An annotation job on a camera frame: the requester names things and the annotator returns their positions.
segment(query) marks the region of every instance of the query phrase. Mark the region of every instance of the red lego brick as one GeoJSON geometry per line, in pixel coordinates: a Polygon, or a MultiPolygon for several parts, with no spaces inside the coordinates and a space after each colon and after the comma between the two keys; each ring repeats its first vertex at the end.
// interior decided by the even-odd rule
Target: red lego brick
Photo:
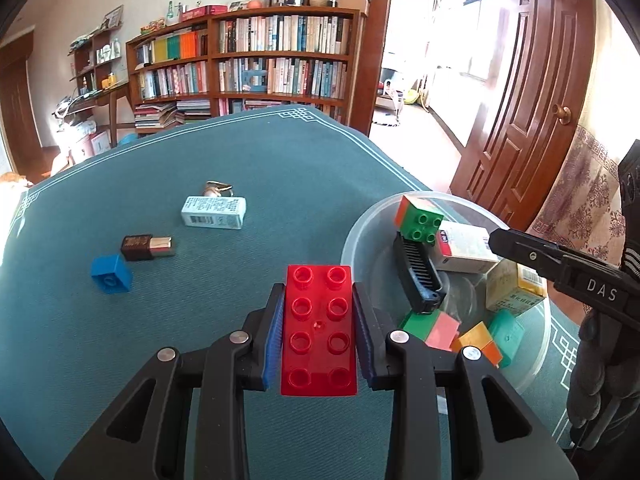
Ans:
{"type": "Polygon", "coordinates": [[[351,268],[292,265],[287,269],[280,393],[354,396],[356,352],[351,268]]]}

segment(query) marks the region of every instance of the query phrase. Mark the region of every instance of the patterned curtain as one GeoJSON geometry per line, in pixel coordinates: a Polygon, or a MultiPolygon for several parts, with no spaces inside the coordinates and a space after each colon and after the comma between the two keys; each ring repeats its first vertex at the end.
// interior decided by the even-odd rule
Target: patterned curtain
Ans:
{"type": "MultiPolygon", "coordinates": [[[[577,127],[558,178],[527,232],[620,264],[625,219],[620,211],[618,164],[584,127],[577,127]]],[[[551,287],[549,296],[576,323],[588,310],[551,287]]]]}

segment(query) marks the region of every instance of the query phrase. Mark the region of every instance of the wooden bookshelf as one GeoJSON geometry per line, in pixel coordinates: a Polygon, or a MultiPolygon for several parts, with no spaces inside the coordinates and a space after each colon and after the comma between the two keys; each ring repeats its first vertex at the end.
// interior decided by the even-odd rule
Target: wooden bookshelf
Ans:
{"type": "Polygon", "coordinates": [[[105,45],[110,44],[111,33],[114,30],[118,30],[120,27],[121,25],[117,25],[116,27],[99,30],[83,44],[69,51],[68,55],[74,57],[74,66],[76,67],[76,75],[73,76],[69,81],[76,81],[76,84],[78,85],[78,93],[81,93],[85,81],[88,90],[95,89],[92,83],[92,76],[97,89],[102,89],[102,87],[100,86],[102,80],[106,79],[107,76],[112,72],[111,63],[113,61],[119,60],[122,57],[122,53],[118,57],[96,64],[96,51],[101,49],[105,45]]]}
{"type": "MultiPolygon", "coordinates": [[[[358,57],[360,54],[360,43],[362,41],[362,30],[364,28],[365,16],[355,9],[338,9],[332,7],[265,7],[262,9],[236,10],[235,12],[226,12],[225,14],[216,14],[213,16],[203,16],[194,18],[186,22],[177,23],[161,30],[138,36],[130,40],[126,44],[127,55],[127,71],[129,73],[129,81],[131,85],[131,101],[135,107],[140,104],[148,104],[154,102],[178,101],[184,99],[210,99],[210,110],[212,116],[220,114],[218,105],[219,99],[250,99],[250,100],[273,100],[273,101],[290,101],[301,104],[327,105],[342,109],[342,119],[344,124],[349,124],[351,119],[351,110],[353,108],[353,92],[354,92],[354,71],[358,65],[358,57]],[[220,22],[226,20],[235,20],[238,18],[252,18],[255,16],[337,16],[351,20],[351,34],[346,54],[323,54],[320,52],[300,52],[297,50],[263,50],[248,52],[220,52],[220,22]],[[207,55],[191,57],[189,59],[173,59],[160,63],[150,64],[142,68],[136,69],[138,64],[136,58],[136,49],[144,43],[154,40],[159,36],[164,36],[171,32],[190,28],[194,25],[207,24],[207,55]],[[263,57],[277,58],[290,57],[300,59],[318,59],[322,61],[341,61],[346,64],[346,83],[343,99],[323,98],[306,94],[282,94],[282,93],[260,93],[260,92],[231,92],[220,91],[220,74],[218,64],[228,59],[237,59],[245,57],[263,57]],[[147,70],[156,70],[158,68],[167,68],[175,65],[187,64],[190,62],[207,61],[207,87],[208,92],[199,94],[183,94],[176,96],[158,97],[154,99],[141,99],[140,85],[138,75],[147,70]]],[[[149,133],[149,130],[140,130],[140,133],[149,133]]]]}

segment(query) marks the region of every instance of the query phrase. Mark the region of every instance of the photo frame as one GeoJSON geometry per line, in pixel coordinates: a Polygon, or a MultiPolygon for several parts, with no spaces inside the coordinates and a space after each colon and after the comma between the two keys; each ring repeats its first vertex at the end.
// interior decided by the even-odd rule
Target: photo frame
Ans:
{"type": "Polygon", "coordinates": [[[113,28],[120,25],[120,20],[122,19],[122,11],[124,10],[124,5],[113,9],[111,12],[108,12],[104,15],[102,19],[102,25],[100,26],[101,30],[105,28],[113,28]]]}

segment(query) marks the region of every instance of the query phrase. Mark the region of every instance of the metal screw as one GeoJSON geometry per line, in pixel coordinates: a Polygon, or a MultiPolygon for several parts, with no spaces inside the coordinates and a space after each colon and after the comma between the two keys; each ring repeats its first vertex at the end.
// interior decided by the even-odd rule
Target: metal screw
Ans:
{"type": "Polygon", "coordinates": [[[482,352],[479,351],[475,346],[465,346],[462,349],[462,355],[470,361],[478,361],[478,359],[482,355],[482,352]]]}
{"type": "Polygon", "coordinates": [[[158,359],[163,363],[173,361],[175,359],[175,350],[173,348],[163,348],[158,352],[158,359]]]}
{"type": "Polygon", "coordinates": [[[406,343],[409,341],[409,335],[404,330],[394,330],[390,338],[394,343],[406,343]]]}
{"type": "Polygon", "coordinates": [[[247,341],[249,341],[249,335],[247,332],[244,332],[243,330],[236,330],[235,332],[232,332],[229,335],[229,339],[231,340],[232,343],[235,344],[241,344],[241,343],[246,343],[247,341]]]}

